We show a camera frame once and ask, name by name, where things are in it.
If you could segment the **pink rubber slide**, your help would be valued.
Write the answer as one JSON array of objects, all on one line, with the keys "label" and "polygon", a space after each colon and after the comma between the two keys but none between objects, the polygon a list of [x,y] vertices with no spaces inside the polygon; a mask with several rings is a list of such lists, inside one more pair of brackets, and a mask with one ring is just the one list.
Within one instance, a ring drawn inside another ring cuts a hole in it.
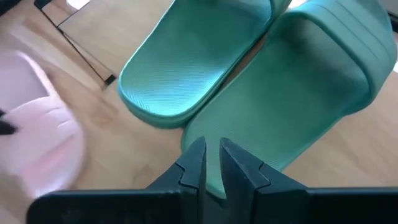
[{"label": "pink rubber slide", "polygon": [[29,198],[71,186],[83,167],[85,139],[72,111],[37,62],[22,52],[0,54],[0,175]]}]

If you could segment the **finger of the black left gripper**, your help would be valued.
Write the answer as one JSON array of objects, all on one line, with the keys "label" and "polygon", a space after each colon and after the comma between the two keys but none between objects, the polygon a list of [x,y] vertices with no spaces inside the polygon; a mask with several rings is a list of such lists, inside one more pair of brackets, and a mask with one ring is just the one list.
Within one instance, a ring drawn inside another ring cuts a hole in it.
[{"label": "finger of the black left gripper", "polygon": [[7,121],[0,120],[0,136],[14,134],[16,130],[17,129]]}]

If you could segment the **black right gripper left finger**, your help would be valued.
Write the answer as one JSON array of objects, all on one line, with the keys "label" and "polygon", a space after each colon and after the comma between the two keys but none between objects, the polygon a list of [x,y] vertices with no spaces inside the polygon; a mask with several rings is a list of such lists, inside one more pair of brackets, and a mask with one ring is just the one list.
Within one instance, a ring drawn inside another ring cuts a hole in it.
[{"label": "black right gripper left finger", "polygon": [[26,224],[200,224],[205,180],[200,137],[147,188],[51,192],[31,203]]}]

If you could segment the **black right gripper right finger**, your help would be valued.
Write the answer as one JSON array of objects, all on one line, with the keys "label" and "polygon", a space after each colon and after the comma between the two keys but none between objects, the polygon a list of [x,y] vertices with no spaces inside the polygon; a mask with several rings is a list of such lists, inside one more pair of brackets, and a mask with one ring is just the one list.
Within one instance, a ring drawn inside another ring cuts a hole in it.
[{"label": "black right gripper right finger", "polygon": [[307,187],[220,140],[231,224],[398,224],[398,187]]}]

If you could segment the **green rubber slide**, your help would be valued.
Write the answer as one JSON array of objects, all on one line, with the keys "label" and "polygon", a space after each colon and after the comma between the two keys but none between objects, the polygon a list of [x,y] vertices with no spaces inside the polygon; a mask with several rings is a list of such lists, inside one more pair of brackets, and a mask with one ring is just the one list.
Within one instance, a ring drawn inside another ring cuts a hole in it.
[{"label": "green rubber slide", "polygon": [[282,170],[370,105],[396,60],[379,0],[308,0],[273,23],[254,58],[189,122],[182,148],[206,139],[206,187],[222,199],[222,138]]},{"label": "green rubber slide", "polygon": [[121,70],[121,100],[147,124],[183,126],[290,3],[173,0]]}]

